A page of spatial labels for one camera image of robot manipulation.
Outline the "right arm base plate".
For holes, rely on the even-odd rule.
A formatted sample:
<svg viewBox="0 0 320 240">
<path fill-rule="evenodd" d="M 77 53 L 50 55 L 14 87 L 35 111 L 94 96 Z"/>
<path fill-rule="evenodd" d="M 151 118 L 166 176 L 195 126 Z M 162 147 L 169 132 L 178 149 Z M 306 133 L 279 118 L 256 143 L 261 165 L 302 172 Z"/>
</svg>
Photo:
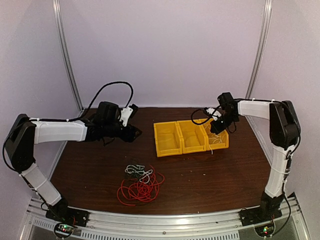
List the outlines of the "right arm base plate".
<svg viewBox="0 0 320 240">
<path fill-rule="evenodd" d="M 272 213 L 262 213 L 260 207 L 243 208 L 239 212 L 239 218 L 242 226 L 256 225 L 271 221 L 273 218 L 280 218 L 283 214 L 281 210 L 276 210 Z"/>
</svg>

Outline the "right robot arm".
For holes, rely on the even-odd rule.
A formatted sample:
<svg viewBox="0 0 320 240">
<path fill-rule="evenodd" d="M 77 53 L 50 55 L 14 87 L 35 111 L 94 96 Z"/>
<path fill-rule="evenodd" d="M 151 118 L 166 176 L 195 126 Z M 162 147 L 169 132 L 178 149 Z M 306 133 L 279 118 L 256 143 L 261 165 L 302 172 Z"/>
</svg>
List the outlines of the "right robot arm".
<svg viewBox="0 0 320 240">
<path fill-rule="evenodd" d="M 268 182 L 256 210 L 259 220 L 268 220 L 285 198 L 285 185 L 291 170 L 292 155 L 301 141 L 301 127 L 290 100 L 262 100 L 233 98 L 224 92 L 217 98 L 223 113 L 210 125 L 210 131 L 219 134 L 239 117 L 256 117 L 269 121 L 269 139 L 273 145 L 272 165 Z"/>
</svg>

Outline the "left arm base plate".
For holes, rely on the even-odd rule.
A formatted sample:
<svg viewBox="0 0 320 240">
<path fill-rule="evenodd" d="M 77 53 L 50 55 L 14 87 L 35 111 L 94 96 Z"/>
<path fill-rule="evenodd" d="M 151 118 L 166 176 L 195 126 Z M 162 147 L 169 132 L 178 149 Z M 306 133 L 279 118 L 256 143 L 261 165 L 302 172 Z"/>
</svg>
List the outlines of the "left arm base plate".
<svg viewBox="0 0 320 240">
<path fill-rule="evenodd" d="M 58 217 L 55 216 L 52 211 L 48 210 L 45 217 L 72 226 L 86 227 L 89 219 L 89 212 L 86 210 L 68 208 L 65 216 Z"/>
</svg>

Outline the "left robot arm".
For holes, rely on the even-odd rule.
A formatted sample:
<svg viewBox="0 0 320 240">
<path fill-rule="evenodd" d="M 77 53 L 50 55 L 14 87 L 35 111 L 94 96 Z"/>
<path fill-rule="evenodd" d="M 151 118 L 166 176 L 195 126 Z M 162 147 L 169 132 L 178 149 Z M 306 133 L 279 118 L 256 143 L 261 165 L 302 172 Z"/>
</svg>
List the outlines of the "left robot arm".
<svg viewBox="0 0 320 240">
<path fill-rule="evenodd" d="M 142 131 L 129 120 L 138 111 L 135 104 L 120 108 L 103 101 L 89 118 L 40 119 L 20 114 L 4 140 L 2 157 L 9 169 L 39 195 L 48 209 L 61 222 L 72 218 L 67 200 L 39 169 L 34 158 L 34 146 L 49 142 L 94 142 L 119 138 L 132 143 Z"/>
</svg>

